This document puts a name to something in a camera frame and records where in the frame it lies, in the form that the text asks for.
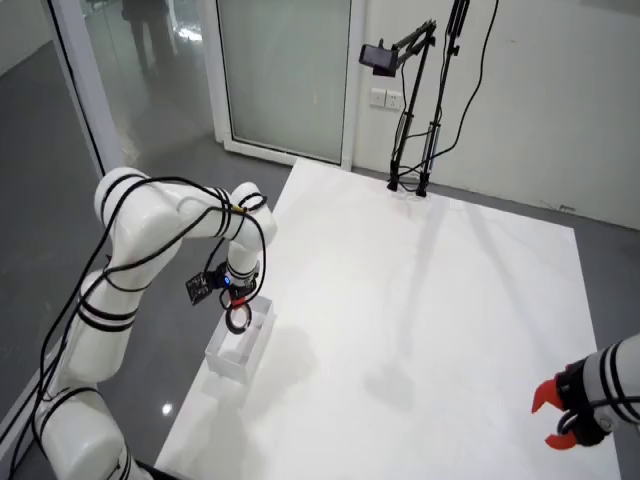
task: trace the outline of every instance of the white tabletop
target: white tabletop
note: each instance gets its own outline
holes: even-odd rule
[[[246,401],[203,362],[157,466],[193,480],[620,478],[551,450],[538,384],[596,349],[571,229],[298,161]]]

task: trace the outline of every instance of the black cable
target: black cable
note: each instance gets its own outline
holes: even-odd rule
[[[55,331],[55,329],[58,327],[58,325],[60,324],[62,318],[64,317],[64,315],[66,314],[67,310],[69,309],[69,306],[71,304],[71,302],[73,301],[73,298],[75,298],[75,296],[77,295],[82,282],[84,280],[84,278],[86,277],[86,275],[88,274],[88,270],[91,268],[91,265],[93,264],[93,262],[95,261],[95,258],[97,257],[99,251],[102,249],[102,247],[104,246],[106,239],[109,235],[109,232],[111,231],[111,228],[113,227],[113,224],[115,222],[115,219],[117,217],[117,214],[119,213],[125,199],[137,188],[139,188],[142,185],[146,185],[146,184],[150,184],[150,183],[158,183],[158,182],[176,182],[176,183],[182,183],[182,184],[186,184],[189,186],[192,186],[210,196],[213,196],[214,198],[216,198],[217,200],[219,200],[221,202],[221,205],[223,205],[222,207],[216,207],[216,206],[210,206],[207,209],[205,209],[203,211],[203,213],[196,219],[194,220],[191,224],[189,224],[185,229],[183,229],[180,233],[178,233],[176,236],[174,236],[169,242],[167,242],[165,245],[163,245],[162,247],[160,247],[159,249],[157,249],[155,252],[152,252],[151,254],[147,255],[146,257],[143,257],[142,259],[139,259],[135,262],[126,264],[126,265],[120,265],[120,266],[115,266],[115,267],[110,267],[107,268],[105,270],[103,270],[103,272],[94,280],[94,282],[88,287],[87,291],[80,297],[80,300],[78,301],[78,303],[76,304],[76,306],[74,307],[72,314],[70,315],[67,324],[65,326],[65,330],[60,342],[60,347],[58,349],[58,352],[56,354],[56,356],[54,357],[54,360],[52,361],[51,365],[49,366],[49,368],[44,371],[44,358],[46,357],[46,347],[48,342],[50,341],[53,332]],[[41,364],[40,364],[40,379],[38,381],[38,384],[36,385],[37,387],[37,397],[36,397],[36,401],[34,402],[34,407],[33,410],[30,414],[29,420],[27,421],[27,423],[25,424],[25,426],[22,429],[22,432],[20,433],[20,436],[18,438],[18,442],[16,443],[14,452],[13,452],[13,456],[12,456],[12,461],[11,461],[11,469],[10,469],[10,479],[13,478],[13,476],[15,475],[15,471],[17,468],[17,464],[16,464],[16,460],[17,460],[17,455],[20,451],[20,447],[22,445],[22,442],[24,441],[27,429],[29,427],[29,425],[31,424],[31,426],[34,426],[34,422],[35,422],[35,415],[37,413],[37,410],[40,406],[40,403],[42,402],[42,400],[44,399],[44,393],[47,392],[47,389],[50,386],[50,383],[53,379],[53,375],[56,371],[56,368],[59,365],[59,362],[61,361],[62,358],[62,353],[64,351],[64,348],[66,347],[67,344],[67,339],[70,333],[70,329],[71,329],[71,325],[73,324],[73,319],[75,318],[76,314],[79,311],[80,305],[83,304],[88,297],[91,295],[91,293],[93,293],[93,291],[95,290],[95,288],[99,285],[99,283],[106,279],[109,275],[111,275],[112,273],[116,273],[116,272],[120,272],[120,271],[126,271],[126,270],[130,270],[133,268],[136,268],[140,265],[143,265],[144,263],[147,263],[151,260],[153,260],[154,258],[156,258],[157,256],[163,254],[164,252],[166,252],[169,248],[171,248],[173,245],[175,245],[175,243],[177,243],[179,240],[181,240],[185,235],[187,235],[187,233],[192,230],[193,228],[195,228],[210,212],[212,211],[219,211],[222,212],[223,214],[229,214],[230,215],[240,215],[244,218],[248,218],[249,221],[251,221],[257,228],[258,233],[260,235],[260,239],[261,239],[261,243],[262,243],[262,247],[263,247],[263,251],[262,251],[262,256],[263,256],[263,274],[262,277],[260,279],[260,282],[258,284],[258,287],[256,288],[256,290],[254,290],[253,294],[247,298],[245,300],[245,304],[250,302],[251,300],[253,300],[259,293],[260,290],[262,289],[262,286],[264,284],[264,279],[265,279],[265,274],[266,274],[266,241],[264,238],[264,232],[262,231],[262,227],[260,226],[260,224],[257,222],[257,220],[255,220],[252,216],[250,216],[249,214],[247,214],[247,210],[232,210],[231,209],[231,204],[228,202],[228,200],[226,198],[223,198],[220,194],[209,190],[205,187],[202,187],[201,185],[196,184],[195,182],[191,182],[190,180],[181,178],[181,177],[160,177],[160,178],[145,178],[143,180],[140,180],[138,182],[136,182],[135,184],[131,185],[126,191],[125,193],[122,195],[122,197],[119,199],[118,203],[116,204],[113,213],[111,215],[111,218],[109,219],[108,225],[105,227],[105,232],[102,236],[102,238],[100,239],[100,242],[98,243],[98,246],[96,247],[96,249],[94,250],[93,254],[91,255],[89,261],[87,262],[87,264],[85,265],[85,268],[83,270],[83,274],[80,278],[80,280],[78,281],[78,283],[76,284],[76,286],[74,287],[74,290],[72,292],[72,294],[69,297],[69,300],[65,303],[62,311],[60,312],[60,314],[58,315],[58,317],[56,318],[56,320],[54,321],[54,324],[51,326],[51,328],[49,329],[49,332],[47,333],[47,336],[45,337],[45,341],[43,342],[42,348],[41,348]]]
[[[482,77],[484,75],[484,57],[487,53],[487,44],[489,43],[489,37],[491,36],[491,30],[493,30],[493,24],[496,20],[496,15],[498,13],[498,5],[500,4],[500,0],[496,0],[495,7],[493,8],[493,15],[491,16],[491,22],[489,23],[489,29],[487,30],[487,35],[484,39],[484,44],[482,45],[482,55],[480,56],[480,78],[478,78],[478,84],[476,85],[475,90],[471,94],[469,101],[467,102],[467,106],[464,107],[464,111],[462,112],[462,118],[460,118],[460,124],[458,125],[458,133],[456,134],[456,139],[449,148],[445,148],[441,152],[436,153],[433,158],[437,158],[440,155],[444,155],[445,153],[453,150],[458,144],[458,140],[460,140],[460,135],[462,134],[462,126],[464,125],[464,119],[467,116],[467,112],[469,111],[469,107],[471,106],[471,102],[475,98],[476,94],[480,90],[480,85],[482,85]]]
[[[209,254],[209,258],[207,258],[207,261],[204,264],[204,268],[202,269],[203,272],[206,272],[207,270],[209,270],[209,267],[211,266],[211,262],[213,261],[213,257],[215,256],[217,251],[220,249],[222,242],[224,242],[224,238],[221,238],[220,240],[218,240],[218,243],[216,244],[215,248],[213,249],[211,254]]]

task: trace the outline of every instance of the clear plastic box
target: clear plastic box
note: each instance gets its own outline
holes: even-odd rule
[[[251,326],[242,335],[229,332],[223,315],[205,350],[211,372],[243,385],[251,384],[276,319],[271,300],[258,296],[250,306]]]

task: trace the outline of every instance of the white wall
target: white wall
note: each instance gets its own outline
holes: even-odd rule
[[[366,41],[391,44],[424,20],[439,25],[413,132],[433,116],[442,34],[452,0],[369,0]],[[493,0],[472,0],[444,101],[440,149],[455,138],[478,79]],[[640,228],[640,2],[502,0],[485,79],[458,146],[436,160],[432,181]],[[408,95],[418,59],[407,65]],[[398,114],[368,105],[396,79],[364,71],[355,165],[388,172]],[[410,140],[403,163],[419,161]]]
[[[0,0],[0,75],[50,39],[40,0]]]

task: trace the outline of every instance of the robotic arm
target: robotic arm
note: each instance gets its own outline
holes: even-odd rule
[[[621,423],[640,425],[640,334],[567,365],[536,390],[532,412],[544,403],[565,411],[547,444],[556,450],[593,446]]]
[[[120,368],[140,299],[183,239],[230,240],[227,261],[187,286],[194,303],[214,288],[228,291],[227,325],[240,334],[250,323],[250,295],[257,294],[258,255],[276,233],[265,199],[252,183],[229,195],[175,183],[140,184],[146,178],[133,169],[116,169],[102,179],[95,195],[98,217],[112,225],[113,254],[105,271],[89,274],[82,284],[77,314],[44,392],[48,398],[40,402],[33,422],[60,480],[171,478],[132,460],[96,385]],[[232,318],[239,308],[247,312],[240,326]]]

